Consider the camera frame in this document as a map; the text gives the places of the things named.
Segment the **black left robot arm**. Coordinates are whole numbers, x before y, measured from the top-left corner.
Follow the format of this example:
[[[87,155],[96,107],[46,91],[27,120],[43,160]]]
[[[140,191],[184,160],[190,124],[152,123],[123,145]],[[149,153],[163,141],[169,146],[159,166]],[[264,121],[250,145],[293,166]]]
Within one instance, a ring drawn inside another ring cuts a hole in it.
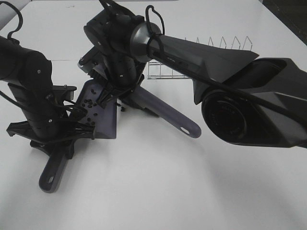
[[[54,85],[52,63],[41,52],[24,48],[13,38],[23,25],[21,12],[11,3],[1,1],[19,18],[16,29],[0,38],[0,79],[8,84],[14,98],[1,96],[19,107],[26,120],[10,123],[7,133],[41,144],[94,139],[94,127],[80,123],[87,110],[73,102],[75,86]]]

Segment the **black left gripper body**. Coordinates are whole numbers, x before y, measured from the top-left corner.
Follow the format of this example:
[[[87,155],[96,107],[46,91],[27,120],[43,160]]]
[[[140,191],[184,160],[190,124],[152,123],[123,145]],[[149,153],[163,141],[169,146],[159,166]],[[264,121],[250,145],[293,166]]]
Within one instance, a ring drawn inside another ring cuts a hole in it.
[[[77,120],[68,115],[73,107],[67,107],[54,96],[38,99],[34,95],[24,95],[23,106],[26,117],[23,123],[24,138],[40,143],[54,141],[63,138],[76,127]]]

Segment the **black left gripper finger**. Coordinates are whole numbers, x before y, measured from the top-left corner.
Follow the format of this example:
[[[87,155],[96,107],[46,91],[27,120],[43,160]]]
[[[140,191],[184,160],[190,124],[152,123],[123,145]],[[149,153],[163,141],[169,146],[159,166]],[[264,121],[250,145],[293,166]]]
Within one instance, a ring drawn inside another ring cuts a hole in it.
[[[70,139],[89,138],[95,139],[94,137],[94,126],[88,126],[84,124],[77,124],[68,132]]]
[[[6,131],[10,137],[14,135],[19,135],[24,138],[36,137],[36,134],[34,133],[28,121],[10,123]]]

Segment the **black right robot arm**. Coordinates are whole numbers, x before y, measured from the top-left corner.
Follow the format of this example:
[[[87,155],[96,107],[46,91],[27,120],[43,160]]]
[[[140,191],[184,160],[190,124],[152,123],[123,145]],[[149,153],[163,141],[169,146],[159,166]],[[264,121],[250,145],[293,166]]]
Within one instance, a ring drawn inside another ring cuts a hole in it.
[[[112,0],[84,26],[102,64],[101,102],[136,90],[147,62],[157,60],[193,81],[194,103],[208,128],[235,145],[307,146],[307,74],[289,58],[203,45],[165,35],[165,28]]]

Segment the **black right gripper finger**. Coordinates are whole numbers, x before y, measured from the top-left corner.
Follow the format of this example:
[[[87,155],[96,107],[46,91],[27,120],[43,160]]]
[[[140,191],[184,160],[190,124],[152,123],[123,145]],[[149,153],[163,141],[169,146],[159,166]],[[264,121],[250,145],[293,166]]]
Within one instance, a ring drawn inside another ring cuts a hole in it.
[[[140,99],[142,98],[142,95],[138,94],[138,90],[141,88],[141,84],[144,80],[144,74],[141,74],[141,77],[132,89],[128,90],[127,93],[124,93],[121,96],[121,102],[124,103],[125,105],[130,106],[131,108],[135,109],[145,109],[144,106],[140,104]]]
[[[110,83],[110,82],[107,82],[98,99],[97,99],[97,104],[102,107],[103,109],[106,108],[106,106],[109,104],[109,103],[115,103],[115,97],[113,95],[113,85]]]

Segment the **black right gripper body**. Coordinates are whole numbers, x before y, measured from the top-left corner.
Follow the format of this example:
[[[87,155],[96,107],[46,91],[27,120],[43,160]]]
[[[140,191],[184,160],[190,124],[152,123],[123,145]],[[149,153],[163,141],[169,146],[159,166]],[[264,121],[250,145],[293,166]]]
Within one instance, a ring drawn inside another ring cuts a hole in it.
[[[108,90],[131,90],[140,81],[145,63],[119,52],[102,53]]]

